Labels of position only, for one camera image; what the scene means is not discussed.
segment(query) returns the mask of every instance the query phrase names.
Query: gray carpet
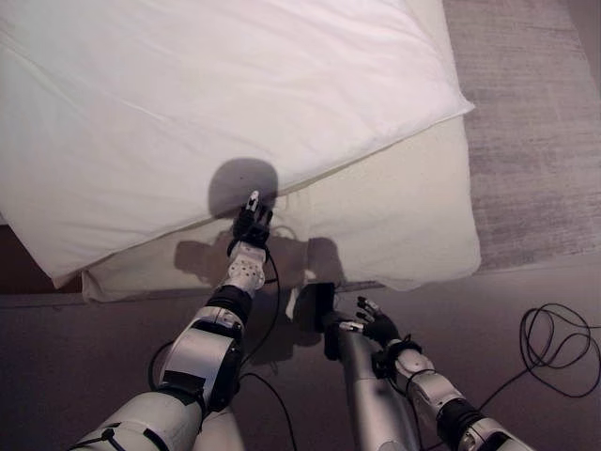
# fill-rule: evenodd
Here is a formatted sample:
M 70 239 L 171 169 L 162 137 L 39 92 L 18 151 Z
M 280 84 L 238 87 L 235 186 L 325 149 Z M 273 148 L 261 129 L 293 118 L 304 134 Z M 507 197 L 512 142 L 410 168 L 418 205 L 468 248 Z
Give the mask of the gray carpet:
M 564 0 L 444 0 L 482 270 L 601 251 L 601 101 Z

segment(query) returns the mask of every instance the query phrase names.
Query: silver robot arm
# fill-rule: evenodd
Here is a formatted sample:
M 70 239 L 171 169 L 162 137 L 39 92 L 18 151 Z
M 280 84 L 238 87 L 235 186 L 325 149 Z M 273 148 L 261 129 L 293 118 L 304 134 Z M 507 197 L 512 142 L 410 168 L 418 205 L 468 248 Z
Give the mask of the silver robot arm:
M 172 346 L 153 392 L 131 399 L 69 450 L 189 451 L 210 412 L 238 390 L 242 337 L 263 265 L 271 211 L 253 192 L 234 223 L 224 282 Z
M 391 379 L 405 394 L 426 424 L 454 451 L 533 451 L 495 420 L 472 407 L 465 397 L 439 374 L 410 335 L 401 339 L 391 320 L 365 298 L 358 302 L 365 323 L 344 321 L 339 327 L 376 340 L 382 350 L 372 356 L 379 378 Z

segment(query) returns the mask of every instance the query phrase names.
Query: black cable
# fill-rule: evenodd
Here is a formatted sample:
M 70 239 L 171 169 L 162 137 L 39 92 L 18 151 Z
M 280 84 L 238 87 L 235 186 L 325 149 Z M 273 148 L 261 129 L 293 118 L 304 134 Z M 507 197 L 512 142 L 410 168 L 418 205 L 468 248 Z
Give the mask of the black cable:
M 559 313 L 558 311 L 552 310 L 550 307 L 553 307 L 555 309 L 560 309 L 560 310 L 562 309 L 562 310 L 568 312 L 569 314 L 573 315 L 576 318 L 576 320 L 571 320 L 571 319 L 567 318 L 566 316 L 562 315 L 561 313 Z M 547 337 L 547 340 L 546 340 L 546 343 L 545 343 L 545 346 L 543 347 L 543 349 L 540 351 L 536 351 L 532 344 L 532 331 L 534 329 L 536 321 L 539 318 L 547 318 L 548 324 L 549 324 L 549 335 Z M 579 329 L 583 329 L 584 332 L 573 332 L 571 334 L 568 334 L 559 343 L 559 345 L 557 345 L 556 347 L 553 347 L 552 345 L 553 345 L 555 334 L 556 334 L 555 319 L 563 321 L 564 323 L 569 324 L 574 327 L 577 327 Z M 601 382 L 601 350 L 599 349 L 598 342 L 591 335 L 591 331 L 593 329 L 601 329 L 601 326 L 589 325 L 586 322 L 586 320 L 577 311 L 575 311 L 574 309 L 572 309 L 566 305 L 563 305 L 561 303 L 546 303 L 538 308 L 531 308 L 531 309 L 527 310 L 519 322 L 519 350 L 520 350 L 520 356 L 522 359 L 522 363 L 524 364 L 525 368 L 523 370 L 521 370 L 519 373 L 515 374 L 515 376 L 513 376 L 512 378 L 510 378 L 506 382 L 504 382 L 499 388 L 497 388 L 492 393 L 492 395 L 490 395 L 480 405 L 478 410 L 481 411 L 499 393 L 501 393 L 512 383 L 514 383 L 515 381 L 519 380 L 521 377 L 523 377 L 524 375 L 529 374 L 529 373 L 535 379 L 537 379 L 538 381 L 543 383 L 545 386 L 547 386 L 551 390 L 553 390 L 565 397 L 581 398 L 581 397 L 586 397 L 587 395 L 592 393 L 599 386 L 599 383 Z M 582 348 L 580 349 L 578 354 L 575 357 L 570 358 L 565 363 L 556 364 L 555 362 L 561 356 L 562 350 L 564 349 L 564 347 L 569 342 L 573 341 L 574 339 L 578 339 L 578 338 L 584 339 Z M 544 379 L 541 375 L 534 373 L 534 370 L 537 368 L 549 368 L 549 369 L 555 369 L 555 370 L 562 370 L 562 369 L 569 368 L 569 367 L 575 365 L 577 362 L 579 362 L 584 357 L 586 357 L 586 355 L 588 355 L 591 350 L 593 350 L 594 355 L 596 356 L 596 361 L 597 361 L 596 376 L 595 376 L 594 382 L 591 384 L 591 386 L 582 392 L 568 393 L 568 392 L 558 388 L 557 386 L 553 385 L 551 382 Z M 406 391 L 404 392 L 403 390 L 401 390 L 394 381 L 389 379 L 389 383 L 391 384 L 391 386 L 395 392 L 397 392 L 399 395 L 401 395 L 403 397 L 407 397 Z M 415 407 L 413 406 L 413 404 L 411 402 L 409 402 L 409 405 L 413 409 L 413 417 L 414 417 L 415 423 L 416 423 L 418 440 L 420 443 L 420 450 L 421 451 L 432 451 L 433 449 L 438 448 L 439 446 L 444 444 L 444 442 L 440 442 L 440 443 L 436 443 L 432 446 L 429 446 L 427 448 L 423 447 L 422 432 L 420 431 L 418 416 L 417 416 L 417 413 L 415 411 Z
M 163 343 L 161 345 L 160 348 L 158 348 L 157 350 L 154 351 L 154 354 L 152 354 L 152 358 L 150 359 L 150 362 L 148 362 L 148 368 L 146 369 L 146 376 L 147 376 L 147 380 L 148 380 L 148 387 L 150 387 L 150 390 L 156 390 L 157 389 L 157 384 L 154 383 L 154 365 L 157 363 L 157 358 L 159 357 L 159 354 L 161 354 L 161 352 L 165 349 L 168 348 L 169 346 L 173 345 L 174 340 L 169 340 L 166 343 Z
M 282 410 L 284 411 L 284 415 L 285 415 L 285 421 L 288 424 L 288 432 L 290 434 L 290 441 L 292 442 L 292 449 L 294 449 L 294 451 L 298 451 L 298 447 L 297 447 L 297 441 L 294 438 L 294 429 L 292 428 L 292 420 L 290 419 L 290 414 L 288 413 L 288 409 L 286 408 L 284 401 L 282 400 L 282 398 L 280 397 L 280 395 L 278 394 L 278 392 L 275 391 L 275 388 L 273 388 L 273 386 L 267 382 L 265 379 L 263 379 L 261 376 L 259 376 L 256 373 L 244 373 L 242 376 L 240 376 L 239 381 L 242 381 L 244 378 L 246 377 L 253 377 L 256 378 L 257 380 L 263 382 L 267 388 L 269 388 L 271 390 L 271 392 L 275 395 L 275 397 L 278 399 L 278 402 L 280 403 L 280 406 L 282 406 Z
M 273 312 L 273 318 L 271 319 L 271 324 L 268 328 L 268 330 L 265 332 L 265 334 L 263 335 L 263 337 L 259 340 L 259 342 L 257 343 L 257 345 L 254 347 L 253 350 L 251 350 L 246 357 L 244 357 L 244 359 L 242 360 L 242 365 L 244 366 L 249 360 L 251 360 L 251 357 L 253 357 L 257 351 L 259 351 L 261 349 L 261 347 L 265 344 L 265 342 L 268 340 L 268 338 L 271 335 L 271 332 L 273 331 L 273 328 L 275 327 L 275 322 L 278 319 L 278 315 L 280 314 L 280 302 L 281 302 L 281 297 L 282 297 L 282 290 L 280 287 L 280 274 L 278 273 L 278 268 L 277 266 L 275 266 L 275 261 L 273 260 L 273 257 L 271 256 L 270 250 L 266 249 L 267 251 L 267 259 L 270 261 L 271 263 L 271 267 L 273 268 L 273 272 L 275 272 L 275 283 L 277 284 L 277 302 L 275 305 L 275 312 Z

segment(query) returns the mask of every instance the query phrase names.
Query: dark floor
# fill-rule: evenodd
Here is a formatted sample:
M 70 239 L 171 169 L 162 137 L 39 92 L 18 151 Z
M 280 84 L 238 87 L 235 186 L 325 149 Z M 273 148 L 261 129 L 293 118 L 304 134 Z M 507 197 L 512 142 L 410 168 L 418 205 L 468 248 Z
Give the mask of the dark floor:
M 601 256 L 566 265 L 477 275 L 406 293 L 361 294 L 378 302 L 402 333 L 413 333 L 439 371 L 478 404 L 522 368 L 517 331 L 527 308 L 567 303 L 590 323 L 601 323 Z M 344 294 L 341 305 L 352 306 L 354 296 Z M 73 295 L 30 296 L 0 310 L 0 449 L 65 449 L 146 390 L 152 352 L 186 324 L 202 300 L 76 302 Z M 273 299 L 255 302 L 249 336 L 256 339 L 265 331 L 272 308 Z M 286 402 L 299 450 L 352 449 L 342 371 L 324 358 L 319 339 L 280 317 L 259 356 L 271 363 L 254 370 Z M 594 380 L 595 370 L 589 356 L 574 370 L 547 375 L 578 391 Z M 528 376 L 485 412 L 534 449 L 598 450 L 600 401 L 599 388 L 586 398 L 569 399 Z M 291 449 L 282 412 L 264 386 L 246 380 L 233 409 L 247 449 Z M 431 444 L 432 434 L 425 435 Z
M 29 255 L 8 225 L 0 225 L 0 294 L 77 293 L 82 291 L 80 277 L 61 289 Z

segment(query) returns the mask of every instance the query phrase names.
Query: mattress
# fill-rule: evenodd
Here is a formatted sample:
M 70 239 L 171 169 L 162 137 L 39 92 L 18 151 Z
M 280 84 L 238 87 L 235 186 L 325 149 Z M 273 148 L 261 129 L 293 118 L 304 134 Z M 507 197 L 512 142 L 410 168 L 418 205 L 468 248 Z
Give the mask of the mattress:
M 442 3 L 408 4 L 456 77 Z M 274 213 L 270 246 L 285 288 L 373 280 L 410 289 L 480 264 L 462 117 L 279 196 Z M 85 296 L 114 301 L 214 287 L 231 224 L 225 217 L 111 256 L 84 271 Z
M 404 0 L 5 2 L 0 210 L 64 278 L 471 107 Z

